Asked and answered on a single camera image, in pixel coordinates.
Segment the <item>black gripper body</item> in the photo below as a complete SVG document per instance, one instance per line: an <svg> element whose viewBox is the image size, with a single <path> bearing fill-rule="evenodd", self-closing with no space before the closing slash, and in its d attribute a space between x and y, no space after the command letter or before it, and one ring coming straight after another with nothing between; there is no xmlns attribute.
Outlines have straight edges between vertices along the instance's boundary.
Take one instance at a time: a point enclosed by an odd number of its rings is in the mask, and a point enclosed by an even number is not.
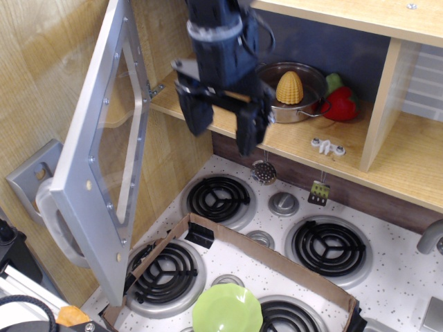
<svg viewBox="0 0 443 332"><path fill-rule="evenodd" d="M176 59L176 90L204 95L215 106L238 114L249 103L270 116L274 92L255 70L259 29L273 31L254 13L233 13L218 20L207 14L188 20L195 59Z"/></svg>

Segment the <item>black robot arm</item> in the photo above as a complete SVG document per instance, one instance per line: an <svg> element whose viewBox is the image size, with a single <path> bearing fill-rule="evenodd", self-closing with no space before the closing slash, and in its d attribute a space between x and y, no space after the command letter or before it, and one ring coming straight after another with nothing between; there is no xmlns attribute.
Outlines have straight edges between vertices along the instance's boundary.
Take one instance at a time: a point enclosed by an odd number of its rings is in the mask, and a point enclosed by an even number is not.
<svg viewBox="0 0 443 332"><path fill-rule="evenodd" d="M262 143L273 115L274 90L258 76L259 29L272 31L249 1L187 1L187 31L196 58L176 59L179 104L189 130L202 134L213 107L235 114L239 152Z"/></svg>

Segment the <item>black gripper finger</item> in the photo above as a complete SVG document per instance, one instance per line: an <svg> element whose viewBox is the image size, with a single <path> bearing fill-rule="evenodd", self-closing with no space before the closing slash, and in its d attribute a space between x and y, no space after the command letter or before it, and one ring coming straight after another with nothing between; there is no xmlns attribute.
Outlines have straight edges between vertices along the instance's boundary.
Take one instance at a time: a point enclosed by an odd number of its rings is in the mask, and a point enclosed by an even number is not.
<svg viewBox="0 0 443 332"><path fill-rule="evenodd" d="M177 89L179 104L190 132L200 136L213 122L213 107L204 95Z"/></svg>
<svg viewBox="0 0 443 332"><path fill-rule="evenodd" d="M237 118L236 142L239 153L249 156L264 140L269 125L269 116L258 104L249 103L241 108Z"/></svg>

